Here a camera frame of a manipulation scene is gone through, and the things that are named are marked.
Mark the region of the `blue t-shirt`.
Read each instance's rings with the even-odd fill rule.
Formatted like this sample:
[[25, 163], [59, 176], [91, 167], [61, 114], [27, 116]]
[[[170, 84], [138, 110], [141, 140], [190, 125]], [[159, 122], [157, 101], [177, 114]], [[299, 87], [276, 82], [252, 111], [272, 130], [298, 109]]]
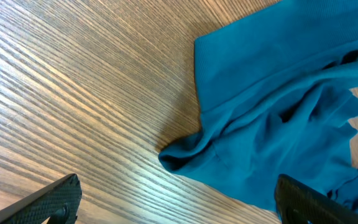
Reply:
[[358, 213], [358, 0], [280, 1], [195, 40], [201, 131], [166, 170], [275, 210], [286, 174]]

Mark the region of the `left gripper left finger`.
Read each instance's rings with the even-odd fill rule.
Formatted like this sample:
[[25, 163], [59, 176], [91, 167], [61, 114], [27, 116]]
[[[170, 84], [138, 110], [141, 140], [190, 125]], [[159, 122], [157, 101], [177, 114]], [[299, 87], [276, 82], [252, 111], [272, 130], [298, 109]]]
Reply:
[[0, 224], [75, 224], [82, 198], [76, 174], [68, 174], [0, 210]]

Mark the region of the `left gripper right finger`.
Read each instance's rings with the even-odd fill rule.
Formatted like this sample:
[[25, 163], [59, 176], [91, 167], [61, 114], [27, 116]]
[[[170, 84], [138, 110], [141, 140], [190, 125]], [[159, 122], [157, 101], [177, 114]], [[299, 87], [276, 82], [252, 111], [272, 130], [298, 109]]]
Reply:
[[286, 174], [274, 197], [283, 224], [358, 224], [358, 214]]

